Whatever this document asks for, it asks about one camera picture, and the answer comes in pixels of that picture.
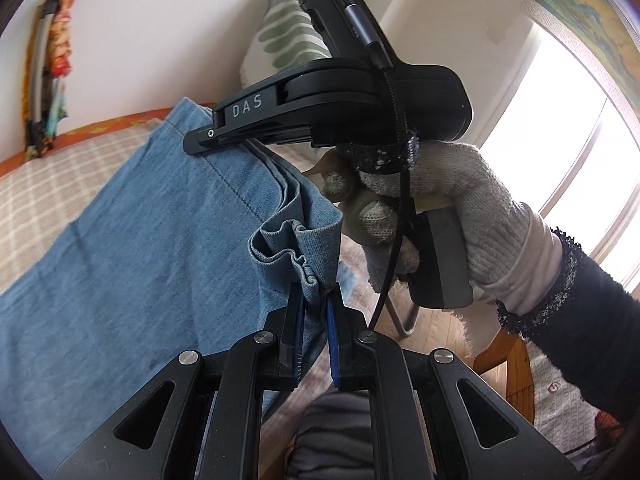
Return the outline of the right forearm dark sleeve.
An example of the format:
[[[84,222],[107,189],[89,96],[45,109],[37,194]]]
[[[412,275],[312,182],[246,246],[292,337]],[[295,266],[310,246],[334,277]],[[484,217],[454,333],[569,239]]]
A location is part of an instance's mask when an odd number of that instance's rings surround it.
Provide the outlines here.
[[[482,278],[498,320],[533,341],[582,397],[622,424],[639,408],[639,303],[573,237],[530,220],[502,278]]]

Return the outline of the right hand white glove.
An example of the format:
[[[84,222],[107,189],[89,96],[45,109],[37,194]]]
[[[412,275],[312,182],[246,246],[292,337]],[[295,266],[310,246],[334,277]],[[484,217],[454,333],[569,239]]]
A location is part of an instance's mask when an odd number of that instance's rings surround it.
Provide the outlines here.
[[[397,174],[352,169],[331,150],[306,177],[343,213],[343,231],[362,246],[372,288],[383,288],[398,225],[390,202],[400,195]],[[410,170],[410,196],[427,214],[428,234],[465,255],[471,282],[506,310],[534,310],[560,274],[559,237],[526,203],[516,200],[471,144],[428,141]]]

